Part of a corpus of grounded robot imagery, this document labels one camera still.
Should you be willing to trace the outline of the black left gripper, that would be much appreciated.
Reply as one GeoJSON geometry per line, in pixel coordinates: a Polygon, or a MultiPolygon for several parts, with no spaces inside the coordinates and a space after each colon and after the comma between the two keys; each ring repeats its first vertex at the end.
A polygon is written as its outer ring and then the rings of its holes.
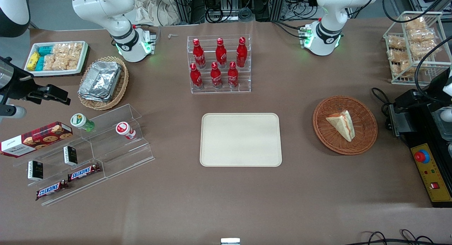
{"type": "Polygon", "coordinates": [[[425,87],[423,94],[417,90],[408,90],[396,97],[394,100],[395,113],[408,113],[413,108],[418,108],[437,102],[442,106],[450,105],[450,70],[443,71],[439,76],[432,79],[431,83],[425,87]]]}

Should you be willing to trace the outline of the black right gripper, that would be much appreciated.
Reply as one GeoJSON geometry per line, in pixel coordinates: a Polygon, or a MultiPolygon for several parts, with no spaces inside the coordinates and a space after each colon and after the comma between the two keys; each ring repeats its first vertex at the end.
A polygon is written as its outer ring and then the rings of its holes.
{"type": "Polygon", "coordinates": [[[68,92],[52,85],[39,86],[31,77],[31,73],[23,69],[3,69],[3,104],[8,99],[22,99],[41,104],[42,100],[60,102],[69,106],[71,99],[68,92]]]}

